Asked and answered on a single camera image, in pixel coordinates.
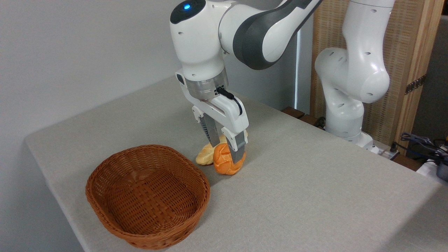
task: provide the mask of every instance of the electrical cord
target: electrical cord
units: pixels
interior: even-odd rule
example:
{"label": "electrical cord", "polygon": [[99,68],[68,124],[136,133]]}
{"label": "electrical cord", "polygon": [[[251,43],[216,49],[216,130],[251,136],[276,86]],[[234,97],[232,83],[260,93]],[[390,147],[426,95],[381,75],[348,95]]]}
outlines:
{"label": "electrical cord", "polygon": [[421,137],[417,136],[408,132],[403,132],[401,134],[401,140],[402,141],[409,141],[412,143],[417,143],[424,149],[430,151],[430,152],[436,152],[439,156],[442,156],[443,153],[445,153],[444,150],[438,148],[436,145],[434,145],[431,140],[427,137]]}
{"label": "electrical cord", "polygon": [[243,114],[243,108],[241,107],[241,104],[238,102],[238,100],[235,98],[235,96],[234,96],[231,92],[225,90],[225,89],[222,88],[222,87],[218,87],[218,88],[216,89],[216,92],[218,92],[218,93],[224,95],[225,97],[227,97],[227,98],[229,98],[229,99],[231,99],[231,100],[234,100],[234,101],[237,103],[237,105],[238,105],[238,107],[239,107],[239,109],[240,109],[240,115]]}
{"label": "electrical cord", "polygon": [[437,154],[435,154],[435,155],[427,155],[427,154],[415,152],[415,151],[413,151],[413,150],[411,150],[409,148],[404,147],[403,145],[401,145],[401,144],[399,144],[397,142],[393,142],[393,143],[396,144],[398,147],[400,147],[400,148],[402,148],[402,149],[404,149],[404,150],[406,150],[406,151],[408,151],[408,152],[410,152],[412,154],[415,154],[415,155],[418,155],[418,156],[422,156],[422,157],[427,158],[427,159],[432,159],[432,160],[437,161],[437,162],[443,162],[444,164],[448,164],[448,160],[444,159],[441,155],[437,155]]}

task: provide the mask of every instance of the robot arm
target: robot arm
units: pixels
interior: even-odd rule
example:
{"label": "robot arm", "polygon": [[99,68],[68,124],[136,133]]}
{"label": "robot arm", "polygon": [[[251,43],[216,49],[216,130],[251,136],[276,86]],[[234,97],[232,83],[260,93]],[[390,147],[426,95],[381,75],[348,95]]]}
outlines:
{"label": "robot arm", "polygon": [[383,38],[395,0],[351,0],[342,33],[347,50],[327,48],[315,62],[325,95],[325,130],[372,150],[361,132],[365,103],[381,99],[389,88]]}
{"label": "robot arm", "polygon": [[283,0],[261,11],[235,1],[187,0],[170,17],[172,40],[182,69],[176,73],[212,146],[223,128],[234,162],[244,153],[249,122],[243,103],[226,91],[224,56],[235,55],[252,69],[275,64],[291,37],[322,0]]}

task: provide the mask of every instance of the brown wicker basket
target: brown wicker basket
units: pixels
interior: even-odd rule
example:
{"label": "brown wicker basket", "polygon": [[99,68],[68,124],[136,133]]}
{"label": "brown wicker basket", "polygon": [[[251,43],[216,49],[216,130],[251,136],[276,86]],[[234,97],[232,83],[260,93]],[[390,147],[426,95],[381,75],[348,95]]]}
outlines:
{"label": "brown wicker basket", "polygon": [[104,160],[87,180],[86,196],[112,234],[138,248],[161,249],[193,232],[210,185],[176,150],[142,145]]}

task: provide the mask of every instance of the basket rim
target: basket rim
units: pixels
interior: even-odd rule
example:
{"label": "basket rim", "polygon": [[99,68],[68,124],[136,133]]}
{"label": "basket rim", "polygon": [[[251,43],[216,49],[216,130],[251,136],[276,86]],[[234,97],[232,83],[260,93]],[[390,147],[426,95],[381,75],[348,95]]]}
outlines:
{"label": "basket rim", "polygon": [[[142,148],[163,148],[163,149],[168,149],[169,151],[172,151],[175,154],[178,154],[179,157],[181,159],[183,159],[191,169],[194,169],[198,172],[199,177],[201,179],[201,184],[204,186],[204,190],[205,190],[205,197],[202,199],[201,202],[199,202],[199,207],[198,209],[194,212],[194,214],[190,217],[188,217],[185,221],[183,221],[181,224],[175,225],[173,227],[170,227],[168,229],[165,229],[161,232],[157,232],[155,234],[147,234],[147,235],[138,235],[138,234],[133,234],[133,233],[129,233],[126,232],[124,230],[122,230],[121,228],[117,227],[116,225],[114,225],[110,220],[108,220],[108,218],[106,217],[105,211],[99,207],[99,203],[96,200],[96,198],[93,196],[93,191],[92,191],[92,186],[93,186],[93,182],[95,181],[95,178],[98,176],[99,172],[101,170],[99,170],[98,168],[101,165],[104,165],[105,163],[107,163],[108,161],[110,161],[111,159],[113,159],[114,157],[122,154],[123,152],[129,152],[135,149],[142,149]],[[90,174],[87,183],[86,183],[86,197],[87,197],[87,201],[91,204],[94,205],[95,207],[92,206],[95,214],[97,215],[98,219],[101,221],[101,223],[103,224],[103,226],[109,230],[110,232],[113,230],[114,232],[119,233],[122,236],[127,236],[127,237],[133,237],[133,238],[150,238],[150,237],[160,237],[161,235],[170,235],[170,234],[176,234],[178,232],[175,232],[176,230],[185,230],[186,228],[188,228],[190,225],[197,223],[200,219],[200,217],[202,216],[202,214],[205,212],[206,208],[207,208],[207,204],[208,201],[210,200],[210,184],[208,182],[207,177],[205,176],[205,174],[197,167],[193,164],[193,162],[191,160],[189,160],[188,158],[186,158],[184,155],[182,155],[181,153],[179,153],[178,151],[176,151],[175,149],[169,147],[169,146],[164,146],[164,145],[159,145],[159,144],[149,144],[149,145],[140,145],[140,146],[136,146],[136,147],[132,147],[132,148],[128,148],[125,150],[122,150],[120,152],[114,153],[112,154],[110,157],[106,158],[104,161],[101,162],[100,165],[98,165],[95,170],[92,172],[92,174]]]}

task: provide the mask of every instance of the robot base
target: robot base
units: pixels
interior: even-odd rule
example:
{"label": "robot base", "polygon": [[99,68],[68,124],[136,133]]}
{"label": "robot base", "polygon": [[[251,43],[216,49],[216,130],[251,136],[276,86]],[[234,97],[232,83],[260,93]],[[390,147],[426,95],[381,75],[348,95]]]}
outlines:
{"label": "robot base", "polygon": [[357,146],[366,149],[368,151],[371,151],[375,154],[379,153],[379,149],[378,147],[376,147],[373,144],[373,139],[371,136],[369,136],[368,134],[361,132],[356,136],[352,136],[352,137],[341,137],[342,139],[345,139],[349,142],[352,142],[354,144],[356,144]]}

